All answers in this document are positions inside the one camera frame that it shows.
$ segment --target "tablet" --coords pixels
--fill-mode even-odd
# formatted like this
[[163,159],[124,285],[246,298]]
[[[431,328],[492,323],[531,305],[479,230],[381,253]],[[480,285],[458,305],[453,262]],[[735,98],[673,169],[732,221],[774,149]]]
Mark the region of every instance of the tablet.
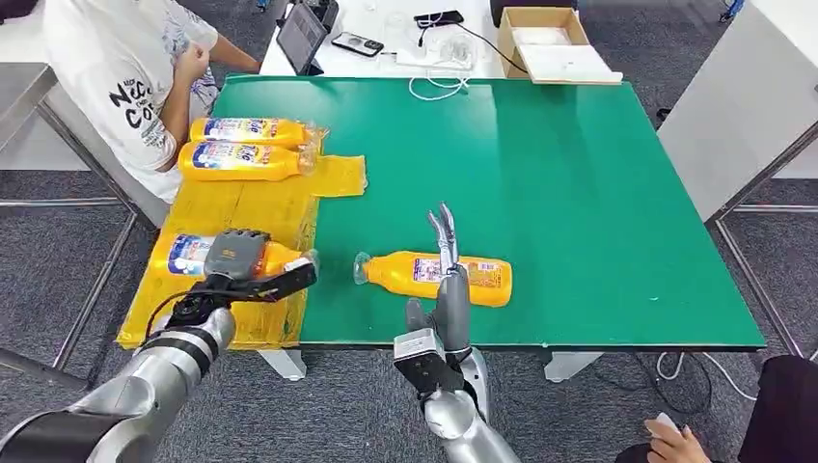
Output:
[[310,7],[297,3],[286,17],[276,42],[297,75],[310,75],[315,52],[327,37],[327,30]]

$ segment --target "white t-shirt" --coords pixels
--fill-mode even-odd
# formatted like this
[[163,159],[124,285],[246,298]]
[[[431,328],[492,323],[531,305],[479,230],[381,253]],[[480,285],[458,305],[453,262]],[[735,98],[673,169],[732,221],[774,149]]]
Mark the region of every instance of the white t-shirt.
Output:
[[[43,26],[68,95],[125,169],[172,203],[178,168],[156,169],[173,157],[177,141],[159,114],[178,56],[190,41],[211,49],[216,30],[174,0],[47,0]],[[219,93],[210,68],[190,92],[191,121],[208,115]]]

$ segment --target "orange bottle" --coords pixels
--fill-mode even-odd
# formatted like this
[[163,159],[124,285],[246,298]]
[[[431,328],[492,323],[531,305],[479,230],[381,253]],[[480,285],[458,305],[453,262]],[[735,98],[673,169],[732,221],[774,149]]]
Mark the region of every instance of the orange bottle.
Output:
[[179,152],[178,167],[193,180],[269,180],[308,176],[315,170],[317,143],[294,149],[228,142],[190,142]]
[[[171,275],[203,276],[205,258],[215,236],[196,234],[162,234],[153,246],[149,265]],[[298,258],[307,258],[318,268],[318,252],[293,251],[276,241],[268,241],[261,259],[256,264],[255,277],[271,277],[284,272],[285,264]]]
[[[502,307],[511,298],[511,264],[499,259],[460,258],[469,273],[472,304]],[[366,253],[355,257],[356,285],[370,282],[389,292],[434,299],[442,279],[440,255],[398,251],[373,258]]]
[[202,118],[190,124],[191,142],[235,142],[292,148],[312,138],[323,138],[326,130],[286,119]]

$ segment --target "silver robotic arm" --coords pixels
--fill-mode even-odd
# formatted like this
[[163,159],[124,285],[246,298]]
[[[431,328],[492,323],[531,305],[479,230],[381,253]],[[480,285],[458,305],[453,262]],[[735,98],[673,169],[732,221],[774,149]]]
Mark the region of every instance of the silver robotic arm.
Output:
[[458,263],[451,212],[445,204],[440,210],[440,219],[429,211],[441,254],[437,305],[425,313],[418,299],[406,303],[409,333],[395,338],[395,366],[418,390],[426,425],[450,463],[519,463],[488,424],[487,368],[469,341],[468,274]]
[[267,239],[257,231],[220,234],[204,263],[205,280],[174,305],[166,326],[116,377],[65,410],[19,424],[0,442],[0,463],[152,461],[168,426],[230,344],[231,303],[275,302],[315,282],[314,262],[305,258],[281,275],[251,280]]

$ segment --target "person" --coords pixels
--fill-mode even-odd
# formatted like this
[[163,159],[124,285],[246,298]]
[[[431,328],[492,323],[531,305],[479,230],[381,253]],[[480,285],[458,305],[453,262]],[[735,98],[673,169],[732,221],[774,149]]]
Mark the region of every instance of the person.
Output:
[[172,203],[192,120],[219,90],[209,62],[260,64],[175,0],[47,0],[46,52],[61,85],[124,168]]
[[689,426],[681,431],[656,420],[645,420],[644,427],[654,436],[650,444],[629,447],[616,457],[616,463],[719,463],[711,462]]
[[[812,463],[818,428],[818,366],[798,355],[779,355],[764,362],[758,397],[752,407],[738,461],[742,463]],[[710,460],[693,432],[681,432],[647,420],[650,444],[629,447],[616,463],[719,463]]]

